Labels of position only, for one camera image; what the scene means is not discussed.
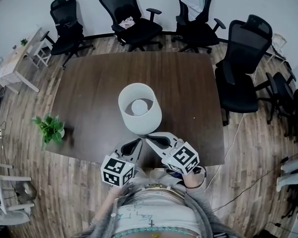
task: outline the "white cable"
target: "white cable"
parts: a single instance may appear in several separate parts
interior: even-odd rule
[[[254,75],[253,84],[254,84],[254,82],[255,82],[256,73],[257,73],[257,68],[256,68],[256,70],[255,70],[255,75]],[[239,130],[239,126],[240,126],[240,124],[242,123],[242,120],[243,120],[243,118],[244,118],[244,115],[245,115],[245,113],[243,113],[242,119],[239,121],[239,124],[238,124],[238,127],[237,127],[237,131],[236,131],[235,136],[234,136],[234,139],[233,139],[233,143],[232,143],[232,145],[230,146],[230,148],[228,149],[228,151],[226,152],[226,154],[225,154],[225,156],[224,156],[224,160],[226,159],[226,157],[227,157],[229,151],[232,149],[232,147],[233,147],[233,145],[234,145],[234,142],[235,142],[235,139],[236,139],[238,130]],[[210,187],[210,185],[211,185],[213,179],[215,178],[215,176],[217,175],[217,173],[218,173],[220,167],[221,167],[221,165],[219,165],[217,171],[215,172],[214,176],[212,177],[212,179],[210,180],[208,186],[206,187],[206,189],[205,189],[204,191],[206,191],[206,190]]]

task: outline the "potted plant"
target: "potted plant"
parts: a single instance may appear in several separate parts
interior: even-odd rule
[[[34,117],[32,121],[40,127],[43,134],[42,148],[51,140],[57,144],[62,142],[62,138],[65,134],[64,122],[59,121],[59,116],[52,118],[50,114],[46,114],[43,120],[40,117]]]
[[[28,43],[27,39],[24,38],[24,39],[21,40],[21,45],[22,46],[25,46],[27,43]]]

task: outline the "dark wooden table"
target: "dark wooden table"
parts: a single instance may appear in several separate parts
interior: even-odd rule
[[[61,146],[48,151],[102,163],[120,141],[135,138],[118,107],[121,90],[131,83],[150,86],[162,110],[157,131],[188,141],[200,165],[224,163],[222,116],[211,60],[205,54],[133,52],[72,59],[53,103],[52,115],[66,123]],[[161,166],[145,143],[141,167]]]

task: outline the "wooden floor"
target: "wooden floor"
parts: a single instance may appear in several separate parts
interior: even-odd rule
[[[163,42],[164,51],[176,52],[183,47],[181,42],[172,43],[168,35],[157,39]],[[80,55],[125,52],[128,49],[128,45],[122,47],[114,37],[95,39],[93,43],[96,50],[82,51]],[[158,50],[158,47],[151,46],[147,50]],[[210,57],[214,69],[225,52],[224,43],[213,47]],[[51,110],[62,78],[64,59],[65,56],[53,57],[48,68],[42,66],[39,70],[25,59],[21,72],[40,92],[35,93],[26,85],[17,84],[20,94],[7,89],[1,105],[0,123],[6,121],[6,130],[3,131],[6,161],[14,165],[11,175],[31,176],[38,192],[31,222],[10,228],[12,237],[71,237],[89,225],[108,189],[101,182],[98,164],[41,150],[41,135],[30,122],[33,116],[43,116]],[[272,74],[280,71],[287,75],[285,65],[278,68],[280,62],[276,59],[265,66],[267,59],[265,56],[258,66],[255,85],[266,80],[267,71]],[[260,91],[258,95],[267,94]],[[260,102],[258,112],[244,115],[225,165],[220,167],[206,191],[206,197],[214,209],[232,200],[282,158],[298,153],[298,145],[283,136],[285,122],[274,117],[272,124],[267,125],[269,108],[269,104]],[[223,129],[225,152],[232,145],[241,118],[242,114],[231,114],[229,126]],[[5,163],[1,148],[3,142],[0,141],[1,163]],[[207,168],[207,182],[216,168]],[[280,193],[275,190],[276,177],[280,173],[280,168],[276,168],[233,203],[217,211],[216,215],[245,237],[253,237],[268,221],[282,223],[283,227],[290,229],[292,220],[281,220],[288,207],[288,194],[285,188]],[[278,237],[287,237],[287,231],[272,224],[268,224],[266,229]]]

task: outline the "person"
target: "person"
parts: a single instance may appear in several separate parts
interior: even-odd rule
[[[221,223],[193,172],[181,179],[138,168],[124,187],[112,187],[88,229],[73,238],[241,237]]]
[[[7,211],[5,214],[0,209],[0,226],[19,225],[29,221],[28,215],[23,210]]]
[[[277,178],[276,191],[281,191],[282,187],[290,184],[298,184],[298,173],[291,174],[291,172],[298,169],[298,159],[289,161],[281,166],[281,170],[285,172],[285,175]]]

